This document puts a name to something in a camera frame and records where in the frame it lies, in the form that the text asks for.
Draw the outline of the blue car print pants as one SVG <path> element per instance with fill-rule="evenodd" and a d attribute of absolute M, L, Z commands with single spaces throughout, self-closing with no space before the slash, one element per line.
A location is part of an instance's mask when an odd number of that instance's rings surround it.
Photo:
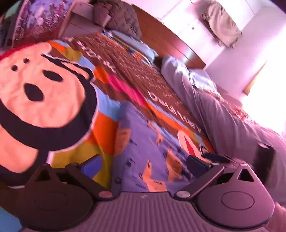
<path fill-rule="evenodd" d="M 112 162 L 111 191 L 175 194 L 196 177 L 187 168 L 189 154 L 165 137 L 130 102 L 120 106 Z"/>

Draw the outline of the grey lilac duvet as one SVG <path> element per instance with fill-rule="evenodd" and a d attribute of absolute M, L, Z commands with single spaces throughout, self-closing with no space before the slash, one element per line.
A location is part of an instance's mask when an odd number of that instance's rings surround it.
<path fill-rule="evenodd" d="M 197 90 L 189 81 L 187 67 L 178 59 L 163 58 L 161 74 L 198 121 L 217 153 L 254 166 L 263 158 L 257 150 L 260 143 L 274 148 L 265 187 L 274 201 L 285 205 L 285 139 L 273 130 L 239 119 L 229 105 Z"/>

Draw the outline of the colourful striped monkey blanket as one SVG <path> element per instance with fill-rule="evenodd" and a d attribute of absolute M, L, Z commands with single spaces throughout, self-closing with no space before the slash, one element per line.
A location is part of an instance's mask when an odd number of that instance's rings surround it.
<path fill-rule="evenodd" d="M 42 164 L 94 155 L 111 190 L 118 114 L 133 104 L 189 155 L 213 151 L 161 73 L 103 34 L 26 44 L 1 55 L 1 231 L 21 231 L 16 198 Z"/>

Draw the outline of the light blue pillow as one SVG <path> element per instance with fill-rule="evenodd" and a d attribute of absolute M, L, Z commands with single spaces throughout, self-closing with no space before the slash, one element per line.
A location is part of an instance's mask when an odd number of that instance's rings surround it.
<path fill-rule="evenodd" d="M 141 40 L 136 40 L 133 37 L 123 34 L 122 32 L 111 30 L 107 32 L 107 35 L 113 39 L 117 39 L 119 42 L 122 42 L 124 45 L 127 45 L 131 49 L 144 55 L 151 63 L 154 62 L 156 57 L 159 57 L 158 53 L 149 47 L 147 44 Z"/>

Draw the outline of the wooden headboard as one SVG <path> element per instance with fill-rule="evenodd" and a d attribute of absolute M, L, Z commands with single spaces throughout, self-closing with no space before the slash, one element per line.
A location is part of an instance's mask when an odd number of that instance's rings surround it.
<path fill-rule="evenodd" d="M 137 14 L 142 32 L 141 41 L 154 49 L 159 55 L 154 60 L 156 67 L 160 69 L 163 58 L 167 56 L 179 59 L 187 68 L 203 69 L 206 66 L 201 58 L 185 42 L 159 22 L 159 20 L 134 4 L 132 7 Z"/>

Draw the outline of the white bedside table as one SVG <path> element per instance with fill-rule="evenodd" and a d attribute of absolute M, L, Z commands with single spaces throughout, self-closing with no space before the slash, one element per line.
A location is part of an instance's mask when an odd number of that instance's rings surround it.
<path fill-rule="evenodd" d="M 103 32 L 102 26 L 93 24 L 93 5 L 75 1 L 61 26 L 58 37 L 78 36 Z"/>

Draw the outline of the blue dotted wardrobe curtain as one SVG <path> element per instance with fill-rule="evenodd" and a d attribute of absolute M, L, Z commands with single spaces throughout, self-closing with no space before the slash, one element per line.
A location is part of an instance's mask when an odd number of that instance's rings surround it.
<path fill-rule="evenodd" d="M 73 4 L 73 1 L 23 1 L 13 32 L 12 46 L 58 38 Z"/>

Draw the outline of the dark quilted jacket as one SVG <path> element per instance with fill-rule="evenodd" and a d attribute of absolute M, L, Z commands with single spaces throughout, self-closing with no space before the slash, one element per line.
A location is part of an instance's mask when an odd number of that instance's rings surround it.
<path fill-rule="evenodd" d="M 133 7 L 123 1 L 95 1 L 93 4 L 94 24 L 119 31 L 140 40 L 142 32 Z"/>

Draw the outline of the wooden picture frame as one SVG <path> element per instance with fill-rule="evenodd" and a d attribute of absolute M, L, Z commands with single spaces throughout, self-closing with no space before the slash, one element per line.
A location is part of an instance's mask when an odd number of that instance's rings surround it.
<path fill-rule="evenodd" d="M 263 70 L 264 66 L 266 65 L 266 63 L 263 64 L 263 66 L 257 71 L 257 73 L 253 76 L 253 78 L 250 80 L 250 82 L 248 82 L 248 84 L 245 86 L 245 88 L 243 89 L 243 93 L 248 96 L 250 93 L 251 88 L 253 87 L 253 85 L 255 84 L 256 78 L 258 77 L 258 75 L 261 73 L 261 71 Z"/>

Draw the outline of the beige garment on wall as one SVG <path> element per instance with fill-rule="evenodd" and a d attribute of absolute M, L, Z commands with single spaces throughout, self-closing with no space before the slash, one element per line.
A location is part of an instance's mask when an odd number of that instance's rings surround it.
<path fill-rule="evenodd" d="M 217 1 L 209 1 L 200 18 L 219 46 L 234 48 L 242 36 L 236 23 Z"/>

